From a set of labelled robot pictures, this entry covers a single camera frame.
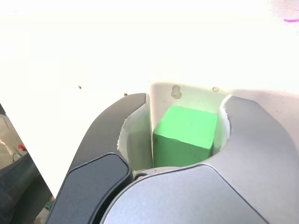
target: white surface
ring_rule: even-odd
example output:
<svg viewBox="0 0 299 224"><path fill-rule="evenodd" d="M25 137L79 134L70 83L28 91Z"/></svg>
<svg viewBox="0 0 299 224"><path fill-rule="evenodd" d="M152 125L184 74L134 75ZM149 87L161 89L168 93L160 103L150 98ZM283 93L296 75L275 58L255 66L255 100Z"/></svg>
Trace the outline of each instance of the white surface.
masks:
<svg viewBox="0 0 299 224"><path fill-rule="evenodd" d="M124 120L117 141L117 150L129 163L133 175L153 168L151 140L150 98L147 94L145 104Z"/></svg>
<svg viewBox="0 0 299 224"><path fill-rule="evenodd" d="M286 115L299 114L299 27L283 19L297 19L298 5L1 1L0 102L53 195L97 115L125 92L150 92L153 80L281 91L237 93L264 103L295 135Z"/></svg>

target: green block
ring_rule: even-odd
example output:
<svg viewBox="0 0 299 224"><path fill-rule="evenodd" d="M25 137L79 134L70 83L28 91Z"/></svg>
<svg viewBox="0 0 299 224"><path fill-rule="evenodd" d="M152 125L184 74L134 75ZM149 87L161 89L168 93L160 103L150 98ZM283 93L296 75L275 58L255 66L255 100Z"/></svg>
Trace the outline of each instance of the green block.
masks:
<svg viewBox="0 0 299 224"><path fill-rule="evenodd" d="M211 155L217 115L172 106L154 130L154 167L183 167Z"/></svg>

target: black plastic part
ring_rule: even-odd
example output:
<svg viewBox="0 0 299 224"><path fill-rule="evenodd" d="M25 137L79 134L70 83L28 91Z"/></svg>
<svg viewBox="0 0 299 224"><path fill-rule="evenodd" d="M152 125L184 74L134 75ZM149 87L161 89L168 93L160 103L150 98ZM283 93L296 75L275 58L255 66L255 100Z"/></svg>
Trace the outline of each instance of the black plastic part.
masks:
<svg viewBox="0 0 299 224"><path fill-rule="evenodd" d="M65 179L47 224L99 222L112 199L131 181L130 168L116 154L74 169Z"/></svg>
<svg viewBox="0 0 299 224"><path fill-rule="evenodd" d="M49 214L47 224L99 223L112 199L134 179L117 150L126 118L146 94L128 95L101 113L87 130Z"/></svg>

